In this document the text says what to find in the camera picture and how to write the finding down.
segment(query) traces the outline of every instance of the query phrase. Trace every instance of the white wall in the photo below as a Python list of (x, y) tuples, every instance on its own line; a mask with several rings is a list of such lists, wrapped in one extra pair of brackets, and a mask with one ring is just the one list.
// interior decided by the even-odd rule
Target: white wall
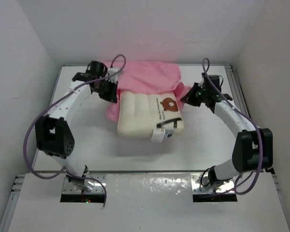
[(252, 117), (274, 135), (274, 168), (290, 219), (290, 0), (266, 0), (237, 64)]
[[(27, 171), (25, 132), (49, 104), (57, 74), (17, 1), (0, 0), (0, 220), (15, 175)], [(31, 139), (31, 158), (34, 146)]]
[(59, 64), (233, 62), (263, 0), (18, 0)]

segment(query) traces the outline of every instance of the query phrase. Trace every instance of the pink towel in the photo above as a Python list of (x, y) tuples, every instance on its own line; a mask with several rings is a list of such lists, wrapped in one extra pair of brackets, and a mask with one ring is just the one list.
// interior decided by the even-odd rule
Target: pink towel
[[(121, 62), (115, 62), (114, 67), (120, 67)], [(191, 87), (180, 82), (181, 74), (177, 64), (152, 61), (130, 61), (126, 63), (123, 72), (118, 78), (116, 104), (111, 104), (107, 110), (107, 118), (118, 122), (120, 93), (130, 91), (143, 94), (161, 94), (173, 91), (177, 99), (179, 110), (184, 104), (180, 99), (185, 96)]]

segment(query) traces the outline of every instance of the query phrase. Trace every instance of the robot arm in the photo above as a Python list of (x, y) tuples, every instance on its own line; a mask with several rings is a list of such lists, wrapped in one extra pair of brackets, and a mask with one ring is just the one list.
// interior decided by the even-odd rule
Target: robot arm
[[(100, 98), (106, 101), (116, 103), (118, 75), (89, 85), (83, 85), (77, 90), (74, 89), (84, 82), (105, 77), (107, 73), (112, 75), (118, 70), (118, 68), (107, 69), (103, 63), (92, 61), (85, 73), (78, 72), (72, 79), (70, 89), (66, 94), (70, 91), (74, 93), (56, 105), (54, 111), (40, 117), (35, 124), (38, 149), (55, 159), (61, 167), (65, 167), (67, 173), (82, 177), (87, 172), (86, 165), (80, 161), (76, 153), (73, 153), (75, 141), (69, 127), (72, 117), (83, 101), (93, 92), (98, 92)], [(82, 180), (73, 178), (72, 180), (78, 183), (76, 185), (84, 186), (80, 183)]]
[[(237, 109), (232, 98), (224, 94), (227, 100), (234, 106), (230, 107), (226, 101), (217, 94), (209, 81), (202, 74), (203, 81), (195, 83), (190, 92), (181, 101), (193, 106), (205, 105), (228, 126), (236, 138), (232, 159), (213, 166), (209, 169), (208, 179), (212, 186), (219, 186), (241, 173), (257, 169), (259, 161), (259, 142), (255, 127), (250, 121), (236, 113)], [(213, 84), (221, 92), (220, 78), (218, 75), (209, 75)], [(273, 135), (269, 129), (260, 129), (263, 145), (263, 159), (261, 168), (269, 168), (273, 165)]]

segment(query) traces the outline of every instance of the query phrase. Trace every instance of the bear logo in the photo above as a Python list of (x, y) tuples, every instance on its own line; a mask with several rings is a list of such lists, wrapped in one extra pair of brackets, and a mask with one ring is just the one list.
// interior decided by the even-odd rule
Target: bear logo
[(172, 98), (165, 98), (163, 101), (160, 102), (160, 104), (163, 106), (164, 111), (178, 111), (177, 103)]

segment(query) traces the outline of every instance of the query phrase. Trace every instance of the white tag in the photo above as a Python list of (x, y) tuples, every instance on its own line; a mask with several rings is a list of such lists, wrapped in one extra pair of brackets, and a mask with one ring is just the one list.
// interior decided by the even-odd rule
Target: white tag
[(153, 136), (151, 137), (151, 141), (155, 143), (161, 143), (164, 139), (165, 133), (166, 133), (165, 128), (154, 129)]

